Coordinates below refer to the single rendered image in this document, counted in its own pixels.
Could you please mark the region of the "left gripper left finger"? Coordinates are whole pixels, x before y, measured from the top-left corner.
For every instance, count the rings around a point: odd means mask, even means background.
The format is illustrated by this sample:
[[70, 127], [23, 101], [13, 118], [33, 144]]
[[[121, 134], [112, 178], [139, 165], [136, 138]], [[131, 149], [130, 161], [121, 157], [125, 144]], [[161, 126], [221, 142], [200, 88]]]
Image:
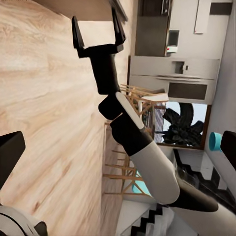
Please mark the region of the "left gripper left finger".
[[22, 131], [0, 136], [0, 190], [25, 150]]

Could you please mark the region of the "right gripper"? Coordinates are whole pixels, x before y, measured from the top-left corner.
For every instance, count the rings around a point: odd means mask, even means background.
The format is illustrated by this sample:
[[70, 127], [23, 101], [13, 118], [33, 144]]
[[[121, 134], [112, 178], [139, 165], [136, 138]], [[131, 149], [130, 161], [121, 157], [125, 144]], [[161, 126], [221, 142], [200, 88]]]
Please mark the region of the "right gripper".
[[115, 32], [115, 44], [95, 46], [85, 49], [79, 30], [76, 16], [72, 18], [73, 48], [77, 49], [78, 57], [90, 58], [94, 77], [96, 80], [109, 80], [117, 76], [115, 54], [124, 50], [123, 43], [126, 40], [125, 33], [115, 8], [112, 8]]

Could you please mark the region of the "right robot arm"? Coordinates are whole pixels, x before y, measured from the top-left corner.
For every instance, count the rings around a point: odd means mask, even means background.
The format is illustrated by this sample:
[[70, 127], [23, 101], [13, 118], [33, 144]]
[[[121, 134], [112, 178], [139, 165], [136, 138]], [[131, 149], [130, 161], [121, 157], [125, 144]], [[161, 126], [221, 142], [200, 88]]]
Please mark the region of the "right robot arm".
[[99, 105], [102, 115], [112, 120], [112, 135], [122, 144], [140, 173], [150, 194], [167, 205], [199, 236], [236, 236], [236, 216], [212, 198], [179, 178], [118, 84], [115, 54], [124, 50], [125, 33], [112, 8], [115, 44], [85, 49], [76, 16], [72, 18], [73, 48], [78, 57], [90, 58], [98, 93], [107, 96]]

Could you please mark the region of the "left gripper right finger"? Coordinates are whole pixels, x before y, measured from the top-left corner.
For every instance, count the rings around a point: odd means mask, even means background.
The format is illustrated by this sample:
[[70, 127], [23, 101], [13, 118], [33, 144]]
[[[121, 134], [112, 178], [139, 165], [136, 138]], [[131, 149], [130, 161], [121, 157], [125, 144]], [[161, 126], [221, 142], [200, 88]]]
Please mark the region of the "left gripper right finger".
[[225, 131], [220, 147], [232, 166], [236, 169], [236, 133]]

